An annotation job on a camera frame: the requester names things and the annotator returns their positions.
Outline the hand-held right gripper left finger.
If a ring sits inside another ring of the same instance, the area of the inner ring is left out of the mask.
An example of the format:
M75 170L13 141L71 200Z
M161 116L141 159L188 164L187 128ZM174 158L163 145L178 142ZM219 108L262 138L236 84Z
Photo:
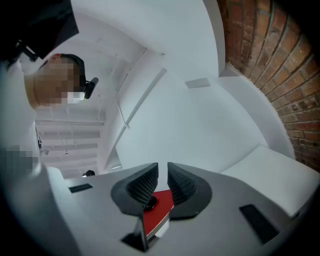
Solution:
M123 214L141 217L158 185L158 163L147 163L122 172L126 176L112 186L111 198Z

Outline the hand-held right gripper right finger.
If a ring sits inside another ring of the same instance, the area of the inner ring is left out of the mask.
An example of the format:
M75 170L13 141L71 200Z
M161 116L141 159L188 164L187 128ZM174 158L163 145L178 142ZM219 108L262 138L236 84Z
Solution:
M211 186L195 174L191 166L168 162L167 185L173 200L169 212L171 221L195 218L211 202Z

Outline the person's white shirt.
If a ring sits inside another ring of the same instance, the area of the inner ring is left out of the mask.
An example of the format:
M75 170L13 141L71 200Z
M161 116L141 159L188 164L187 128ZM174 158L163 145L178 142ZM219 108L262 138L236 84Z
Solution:
M65 256L72 240L56 195L61 172L41 161L32 107L19 62L0 64L0 190L14 222L53 256Z

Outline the white wall pipe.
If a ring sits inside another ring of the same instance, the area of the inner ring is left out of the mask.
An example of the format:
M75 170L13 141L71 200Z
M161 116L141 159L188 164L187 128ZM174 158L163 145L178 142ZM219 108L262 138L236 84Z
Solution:
M123 125L130 128L130 122L147 96L167 73L164 67L149 68L135 72L118 95L118 108Z

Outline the grey wall plate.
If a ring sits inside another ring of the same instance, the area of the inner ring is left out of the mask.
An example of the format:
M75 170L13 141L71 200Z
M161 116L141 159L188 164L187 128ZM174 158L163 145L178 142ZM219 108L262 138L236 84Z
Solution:
M189 89L204 88L204 87L211 86L207 78L198 78L194 80L189 80L189 81L186 81L185 84Z

